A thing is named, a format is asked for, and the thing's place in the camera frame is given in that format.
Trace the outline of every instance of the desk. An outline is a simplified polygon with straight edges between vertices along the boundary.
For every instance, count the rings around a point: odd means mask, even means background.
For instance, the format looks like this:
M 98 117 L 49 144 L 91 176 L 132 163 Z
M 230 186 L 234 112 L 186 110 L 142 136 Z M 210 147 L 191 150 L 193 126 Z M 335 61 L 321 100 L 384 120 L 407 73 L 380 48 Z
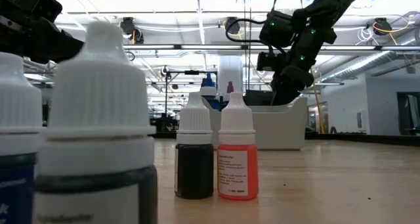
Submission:
M 306 141 L 299 152 L 259 152 L 259 197 L 238 202 L 219 198 L 216 190 L 205 200 L 175 197 L 174 145 L 175 140 L 156 141 L 160 224 L 414 224 L 420 220 L 419 148 Z

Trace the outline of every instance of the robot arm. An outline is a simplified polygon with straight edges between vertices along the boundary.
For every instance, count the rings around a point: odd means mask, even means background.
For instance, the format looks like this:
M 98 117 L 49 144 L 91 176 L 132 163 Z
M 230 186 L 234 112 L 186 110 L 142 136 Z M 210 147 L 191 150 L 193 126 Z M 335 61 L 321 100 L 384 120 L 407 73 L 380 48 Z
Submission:
M 40 63 L 75 56 L 83 42 L 53 24 L 61 11 L 56 0 L 0 0 L 0 51 Z
M 258 70 L 274 71 L 271 86 L 273 105 L 290 103 L 299 91 L 310 87 L 314 77 L 308 73 L 322 45 L 333 44 L 337 36 L 332 27 L 354 0 L 315 0 L 293 16 L 271 11 L 260 33 L 260 41 L 277 49 L 288 47 L 286 55 L 260 53 Z

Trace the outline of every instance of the ribbed cap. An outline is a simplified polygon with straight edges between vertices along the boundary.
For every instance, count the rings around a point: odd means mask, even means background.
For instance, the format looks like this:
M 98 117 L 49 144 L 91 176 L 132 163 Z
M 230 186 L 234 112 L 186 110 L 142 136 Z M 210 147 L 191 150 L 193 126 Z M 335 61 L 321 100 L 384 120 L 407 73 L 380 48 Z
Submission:
M 199 91 L 202 96 L 216 96 L 217 95 L 216 87 L 201 87 Z
M 179 120 L 178 133 L 211 133 L 210 111 L 204 106 L 199 92 L 190 93 Z
M 42 94 L 24 75 L 20 56 L 0 53 L 0 132 L 42 130 Z
M 119 27 L 94 22 L 73 59 L 58 66 L 49 120 L 50 137 L 147 135 L 146 78 L 123 50 Z
M 229 104 L 222 110 L 219 133 L 255 133 L 252 110 L 243 102 L 242 93 L 230 94 Z

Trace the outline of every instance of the dropper bottle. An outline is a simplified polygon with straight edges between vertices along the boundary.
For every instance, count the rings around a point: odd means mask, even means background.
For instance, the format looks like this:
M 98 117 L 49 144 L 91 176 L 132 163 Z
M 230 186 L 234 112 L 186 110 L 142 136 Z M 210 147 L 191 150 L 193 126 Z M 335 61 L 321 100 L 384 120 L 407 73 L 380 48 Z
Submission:
M 146 80 L 122 41 L 120 28 L 94 22 L 81 52 L 58 66 L 35 223 L 158 222 Z
M 21 56 L 0 53 L 0 223 L 32 222 L 42 129 L 41 90 L 25 78 Z
M 211 144 L 210 111 L 199 92 L 190 93 L 180 111 L 175 147 L 175 194 L 201 199 L 213 195 L 214 147 Z
M 250 200 L 258 195 L 258 162 L 252 111 L 240 92 L 230 94 L 222 110 L 217 148 L 217 188 L 219 196 Z
M 211 108 L 219 110 L 219 100 L 216 99 L 217 89 L 211 79 L 211 73 L 207 73 L 207 77 L 203 81 L 203 87 L 200 89 L 201 96 L 205 98 Z

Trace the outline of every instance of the blue bottle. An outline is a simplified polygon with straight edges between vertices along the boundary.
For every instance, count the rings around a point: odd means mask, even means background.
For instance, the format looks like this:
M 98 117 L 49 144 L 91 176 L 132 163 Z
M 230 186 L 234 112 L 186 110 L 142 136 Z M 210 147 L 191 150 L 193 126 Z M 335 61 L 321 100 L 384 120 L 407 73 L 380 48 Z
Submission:
M 42 130 L 41 90 L 23 58 L 0 53 L 0 223 L 32 222 L 35 153 Z
M 211 79 L 211 73 L 207 73 L 207 77 L 203 81 L 203 87 L 200 89 L 201 96 L 209 102 L 211 108 L 219 110 L 219 100 L 216 99 L 217 89 Z

